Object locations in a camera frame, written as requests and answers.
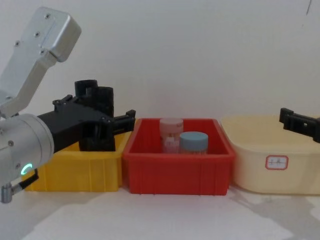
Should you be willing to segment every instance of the plastic container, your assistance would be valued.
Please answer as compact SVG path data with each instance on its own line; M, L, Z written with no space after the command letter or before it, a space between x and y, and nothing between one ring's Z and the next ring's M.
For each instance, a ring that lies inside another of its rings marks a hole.
M122 185L121 158L131 132L115 136L116 151L79 151L73 144L38 169L39 179L27 191L116 192ZM23 176L26 179L32 173Z
M179 137L184 131L184 121L181 118L162 118L159 129L163 153L179 153Z
M279 116L232 116L222 120L237 158L236 185L265 194L320 194L320 144L284 130Z
M184 119L209 136L208 154L163 154L159 118L143 118L123 152L124 183L134 194L225 195L235 154L214 119Z
M180 153L203 155L208 151L208 135L198 131L180 134Z

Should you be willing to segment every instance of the white table surface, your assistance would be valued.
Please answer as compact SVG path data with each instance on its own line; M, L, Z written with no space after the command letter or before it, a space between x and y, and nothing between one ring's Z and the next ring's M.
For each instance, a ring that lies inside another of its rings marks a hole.
M22 192L1 240L319 240L320 197Z

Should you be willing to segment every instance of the translucent jar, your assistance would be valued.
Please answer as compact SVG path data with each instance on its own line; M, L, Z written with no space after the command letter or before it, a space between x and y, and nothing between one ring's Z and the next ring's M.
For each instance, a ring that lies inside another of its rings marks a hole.
M184 131L184 121L181 118L162 118L159 129L162 152L166 154L179 153L180 134Z
M187 131L180 134L181 154L207 154L208 153L207 134L199 131Z

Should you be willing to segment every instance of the yellow plastic bin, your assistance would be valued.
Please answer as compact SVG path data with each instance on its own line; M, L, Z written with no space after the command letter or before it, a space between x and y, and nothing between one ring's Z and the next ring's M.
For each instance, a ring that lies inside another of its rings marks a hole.
M279 116L231 116L221 125L236 152L233 182L265 194L320 195L320 144L284 130Z
M131 132L115 136L116 151L79 151L75 143L38 168L39 179L26 191L116 192L122 185L121 159ZM30 177L33 172L23 176Z

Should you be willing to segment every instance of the label sticker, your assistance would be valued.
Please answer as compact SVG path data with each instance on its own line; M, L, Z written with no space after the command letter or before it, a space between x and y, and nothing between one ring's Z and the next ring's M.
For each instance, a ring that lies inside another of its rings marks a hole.
M265 160L265 167L268 170L286 170L289 158L282 155L269 155Z
M167 153L176 154L179 152L179 140L174 137L167 137L164 141L164 147Z

